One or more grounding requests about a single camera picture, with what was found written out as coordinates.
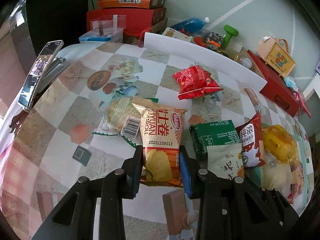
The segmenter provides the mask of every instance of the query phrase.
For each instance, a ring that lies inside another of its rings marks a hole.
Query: silver bolt
[[[86,176],[81,176],[81,177],[78,179],[78,182],[79,182],[79,183],[85,183],[87,180],[88,180],[88,178],[87,178]]]
[[[206,175],[208,173],[208,171],[206,169],[199,169],[198,173],[200,175]]]
[[[116,175],[122,175],[122,174],[124,174],[124,170],[123,169],[116,169],[115,170],[115,174]]]
[[[243,179],[241,177],[235,177],[235,182],[236,183],[242,183]]]

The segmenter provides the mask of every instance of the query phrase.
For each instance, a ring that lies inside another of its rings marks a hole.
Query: white bottle cap
[[[242,57],[241,58],[241,65],[250,69],[252,67],[252,62],[247,57]]]

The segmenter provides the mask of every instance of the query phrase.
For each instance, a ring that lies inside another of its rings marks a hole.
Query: yellow sign
[[[290,55],[278,43],[273,45],[265,61],[284,78],[289,75],[295,65]]]

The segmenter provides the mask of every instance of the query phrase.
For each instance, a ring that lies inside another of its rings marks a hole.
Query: red string
[[[126,31],[123,31],[123,32],[124,32],[124,34],[129,35],[129,36],[139,37],[139,47],[141,47],[141,43],[144,40],[145,33],[146,32],[151,33],[151,28],[146,28],[141,33],[138,33],[138,34],[131,34],[131,33],[128,33]]]

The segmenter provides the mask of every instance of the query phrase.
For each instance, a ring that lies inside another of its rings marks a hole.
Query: blue gripper pad
[[[184,192],[187,194],[188,198],[191,198],[191,195],[192,195],[191,178],[187,168],[186,160],[184,159],[182,153],[180,153],[180,175],[182,178]]]

